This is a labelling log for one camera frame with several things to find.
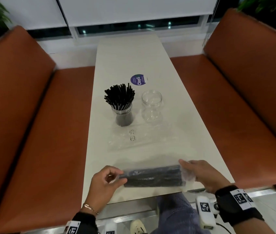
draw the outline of table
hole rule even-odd
[[[104,90],[116,84],[127,84],[136,74],[144,75],[148,81],[143,85],[131,83],[136,92],[132,110],[135,119],[132,125],[119,127],[104,100]],[[162,94],[163,103],[160,119],[150,123],[143,118],[141,95],[151,89]],[[127,135],[122,135],[129,129],[140,132],[140,140],[134,145]],[[151,136],[143,136],[145,131]],[[179,158],[206,160],[234,182],[159,38],[149,34],[102,39],[97,49],[82,202],[87,197],[93,174],[105,165],[120,169],[142,168],[178,164]],[[199,188],[203,185],[194,182],[184,189]],[[110,203],[184,189],[121,187]]]

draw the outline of pants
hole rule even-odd
[[[158,196],[159,227],[151,234],[210,234],[201,229],[199,216],[182,193]]]

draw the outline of seat cushion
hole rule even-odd
[[[0,188],[54,66],[20,26],[0,40]]]
[[[276,137],[204,56],[172,58],[238,187],[276,184]]]
[[[0,205],[0,233],[65,225],[81,208],[94,70],[56,71]]]
[[[276,30],[230,9],[204,51],[276,134]]]

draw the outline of shoe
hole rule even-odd
[[[142,221],[140,219],[133,220],[130,224],[130,234],[147,233]]]

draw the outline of gold bracelet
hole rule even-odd
[[[92,207],[90,207],[88,204],[83,204],[83,207],[90,209],[91,211],[93,211],[95,214],[99,215],[98,212],[96,212]]]

